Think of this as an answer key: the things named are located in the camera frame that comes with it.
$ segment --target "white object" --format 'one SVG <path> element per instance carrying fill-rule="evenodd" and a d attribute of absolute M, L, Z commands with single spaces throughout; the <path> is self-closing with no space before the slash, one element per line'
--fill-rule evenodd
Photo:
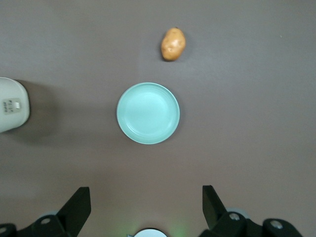
<path fill-rule="evenodd" d="M 138 232 L 134 237 L 167 237 L 163 232 L 156 229 L 144 229 Z"/>
<path fill-rule="evenodd" d="M 0 78 L 0 132 L 21 126 L 29 115 L 26 89 L 15 80 Z"/>
<path fill-rule="evenodd" d="M 237 208 L 237 207 L 227 207 L 226 210 L 227 210 L 228 212 L 231 212 L 231 211 L 232 211 L 232 212 L 237 212 L 237 213 L 239 213 L 240 215 L 244 216 L 244 218 L 250 219 L 249 214 L 248 214 L 245 210 L 243 210 L 243 209 L 240 209 L 240 208 Z"/>

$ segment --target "round plate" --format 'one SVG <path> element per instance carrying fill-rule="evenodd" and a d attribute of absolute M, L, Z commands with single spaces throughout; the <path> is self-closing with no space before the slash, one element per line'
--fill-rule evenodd
<path fill-rule="evenodd" d="M 144 229 L 138 232 L 134 237 L 167 237 L 163 232 L 156 229 Z"/>
<path fill-rule="evenodd" d="M 132 86 L 120 98 L 118 124 L 135 142 L 156 144 L 176 130 L 180 109 L 174 95 L 162 85 L 145 82 Z"/>

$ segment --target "metal bolt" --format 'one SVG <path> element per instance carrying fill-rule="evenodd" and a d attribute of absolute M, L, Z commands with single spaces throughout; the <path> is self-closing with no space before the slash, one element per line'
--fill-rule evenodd
<path fill-rule="evenodd" d="M 6 227 L 0 228 L 0 234 L 2 234 L 2 233 L 4 233 L 4 232 L 6 232 Z"/>
<path fill-rule="evenodd" d="M 283 229 L 283 225 L 281 224 L 280 221 L 276 221 L 276 220 L 273 220 L 270 222 L 270 224 L 274 227 L 274 228 L 277 228 L 277 229 Z"/>
<path fill-rule="evenodd" d="M 240 217 L 236 214 L 236 213 L 231 213 L 229 214 L 229 217 L 233 220 L 233 221 L 239 221 Z"/>
<path fill-rule="evenodd" d="M 49 219 L 49 218 L 45 218 L 45 219 L 43 219 L 40 223 L 41 223 L 42 225 L 45 225 L 45 224 L 47 224 L 48 222 L 50 222 L 50 219 Z"/>

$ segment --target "plate rim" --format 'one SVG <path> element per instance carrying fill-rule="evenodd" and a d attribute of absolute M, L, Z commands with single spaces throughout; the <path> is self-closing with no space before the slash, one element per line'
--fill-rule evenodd
<path fill-rule="evenodd" d="M 175 102 L 175 105 L 176 105 L 176 113 L 178 114 L 178 119 L 174 125 L 174 129 L 171 130 L 171 133 L 169 136 L 167 136 L 166 138 L 164 139 L 160 139 L 158 142 L 142 142 L 142 141 L 138 141 L 137 139 L 134 139 L 132 137 L 130 137 L 129 135 L 126 134 L 126 132 L 122 129 L 122 126 L 121 126 L 121 123 L 120 123 L 120 120 L 119 120 L 119 106 L 124 98 L 124 96 L 130 92 L 132 89 L 134 89 L 135 87 L 138 87 L 138 86 L 141 86 L 141 85 L 155 85 L 155 86 L 159 86 L 161 87 L 163 90 L 167 91 L 169 95 L 171 95 L 171 97 L 173 98 L 174 102 Z M 177 129 L 178 125 L 179 125 L 179 121 L 180 121 L 180 106 L 179 106 L 179 103 L 176 99 L 176 97 L 174 96 L 174 94 L 168 89 L 166 88 L 165 86 L 161 85 L 161 84 L 158 84 L 158 83 L 155 83 L 155 82 L 141 82 L 141 83 L 137 83 L 133 86 L 131 86 L 130 88 L 128 88 L 123 94 L 122 96 L 119 98 L 119 101 L 118 101 L 118 105 L 117 105 L 117 121 L 118 121 L 118 125 L 120 127 L 120 129 L 122 130 L 122 132 L 131 140 L 137 142 L 137 143 L 140 143 L 140 144 L 145 144 L 145 145 L 153 145 L 153 144 L 157 144 L 157 143 L 160 143 L 160 142 L 163 142 L 165 140 L 167 140 L 174 132 L 175 130 Z"/>

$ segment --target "plate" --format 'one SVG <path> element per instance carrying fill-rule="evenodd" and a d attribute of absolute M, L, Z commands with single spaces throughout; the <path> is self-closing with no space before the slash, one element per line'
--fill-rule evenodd
<path fill-rule="evenodd" d="M 166 140 L 176 130 L 179 104 L 164 86 L 144 82 L 129 88 L 120 98 L 118 124 L 130 139 L 142 144 Z"/>
<path fill-rule="evenodd" d="M 134 237 L 167 237 L 163 232 L 156 229 L 144 229 L 138 232 Z"/>

